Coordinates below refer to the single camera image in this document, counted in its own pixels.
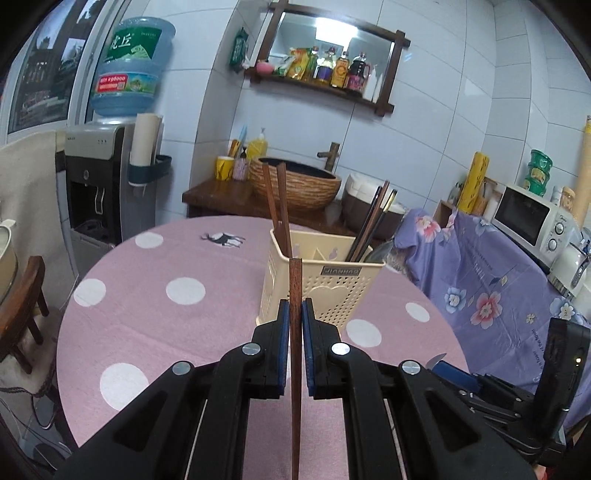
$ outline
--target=green label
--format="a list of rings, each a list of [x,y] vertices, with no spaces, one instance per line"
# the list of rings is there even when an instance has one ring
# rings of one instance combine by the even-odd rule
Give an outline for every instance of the green label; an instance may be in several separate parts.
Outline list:
[[[116,59],[152,59],[162,30],[153,27],[129,27],[115,32],[105,61]]]

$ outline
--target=blue gripper pad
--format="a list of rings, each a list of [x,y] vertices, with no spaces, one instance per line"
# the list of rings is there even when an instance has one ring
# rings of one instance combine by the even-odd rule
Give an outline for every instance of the blue gripper pad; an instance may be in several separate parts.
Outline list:
[[[279,385],[280,395],[285,394],[285,383],[287,382],[287,356],[288,343],[290,339],[290,304],[286,300],[281,300],[279,304],[279,312],[277,313],[277,320],[282,320],[281,325],[281,336],[279,338],[279,354],[277,355],[277,372],[279,379],[277,385]]]
[[[304,336],[304,358],[306,360],[306,383],[308,385],[308,395],[313,397],[316,393],[316,383],[314,382],[314,353],[312,351],[310,315],[305,301],[301,306],[301,327]]]

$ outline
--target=wooden shelf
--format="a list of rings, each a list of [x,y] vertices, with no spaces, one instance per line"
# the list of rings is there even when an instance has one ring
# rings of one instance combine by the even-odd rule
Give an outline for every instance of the wooden shelf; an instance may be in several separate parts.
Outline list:
[[[351,95],[347,93],[346,90],[331,87],[328,85],[321,85],[318,83],[312,82],[304,82],[302,80],[294,80],[290,79],[289,77],[281,77],[279,75],[261,75],[256,71],[256,68],[251,67],[244,72],[244,75],[250,77],[251,83],[260,83],[261,81],[266,82],[275,82],[275,83],[284,83],[287,85],[296,85],[303,89],[313,90],[315,92],[322,92],[328,95],[332,95],[338,98],[343,98],[345,100],[349,100],[353,103],[358,103],[360,105],[365,105],[368,108],[371,108],[373,111],[376,112],[376,115],[384,116],[386,113],[392,113],[394,111],[394,105],[387,104],[385,108],[385,112],[379,111],[379,106],[377,103],[370,102],[362,97],[358,97],[355,95]]]

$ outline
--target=wooden chair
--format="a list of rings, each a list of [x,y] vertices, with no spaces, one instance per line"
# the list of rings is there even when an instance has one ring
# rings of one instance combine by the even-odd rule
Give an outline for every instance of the wooden chair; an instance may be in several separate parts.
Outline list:
[[[29,257],[21,281],[12,287],[10,295],[0,308],[0,360],[7,354],[12,354],[27,374],[30,374],[33,368],[18,347],[18,342],[28,328],[35,342],[38,345],[43,344],[43,337],[33,318],[33,310],[35,305],[38,305],[44,317],[49,315],[41,291],[44,277],[43,258]]]

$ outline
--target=window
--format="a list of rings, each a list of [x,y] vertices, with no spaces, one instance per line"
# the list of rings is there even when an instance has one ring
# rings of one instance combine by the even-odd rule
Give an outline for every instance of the window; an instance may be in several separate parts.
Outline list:
[[[106,0],[63,0],[34,38],[12,101],[8,133],[66,120],[80,57]]]

